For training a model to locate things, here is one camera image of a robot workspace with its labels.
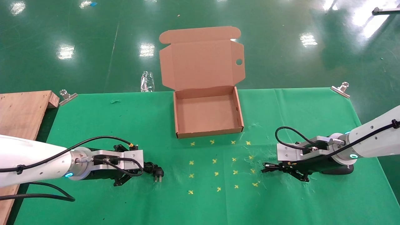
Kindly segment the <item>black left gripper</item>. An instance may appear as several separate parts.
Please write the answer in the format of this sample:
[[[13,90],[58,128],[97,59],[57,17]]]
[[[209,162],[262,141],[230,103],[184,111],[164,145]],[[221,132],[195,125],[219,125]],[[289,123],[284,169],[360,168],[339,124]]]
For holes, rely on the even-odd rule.
[[[120,165],[121,161],[116,161],[114,158],[124,156],[122,152],[130,151],[131,149],[124,147],[122,144],[114,145],[115,152],[86,147],[83,149],[86,155],[94,159],[92,162],[85,163],[87,167],[83,172],[83,180],[111,179],[114,180],[114,187],[119,187],[132,178],[132,176],[103,163],[104,159],[110,159],[112,164]]]

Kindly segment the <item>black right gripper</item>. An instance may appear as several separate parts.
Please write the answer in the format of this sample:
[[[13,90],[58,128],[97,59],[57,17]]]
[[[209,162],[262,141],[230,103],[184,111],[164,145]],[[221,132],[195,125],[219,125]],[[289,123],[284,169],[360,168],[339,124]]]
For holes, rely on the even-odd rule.
[[[343,165],[336,162],[332,157],[319,155],[317,157],[296,162],[294,169],[281,168],[280,171],[291,175],[301,182],[309,182],[308,174],[332,170],[342,166]]]

